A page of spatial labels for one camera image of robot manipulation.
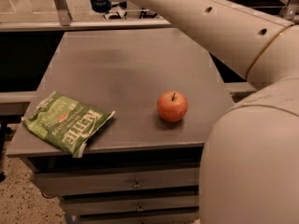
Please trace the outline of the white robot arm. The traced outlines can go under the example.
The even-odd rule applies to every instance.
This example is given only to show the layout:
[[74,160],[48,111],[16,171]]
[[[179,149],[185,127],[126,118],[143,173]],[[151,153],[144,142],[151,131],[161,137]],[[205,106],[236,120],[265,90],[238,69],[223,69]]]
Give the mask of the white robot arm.
[[234,70],[200,167],[201,224],[299,224],[299,27],[226,0],[130,1]]

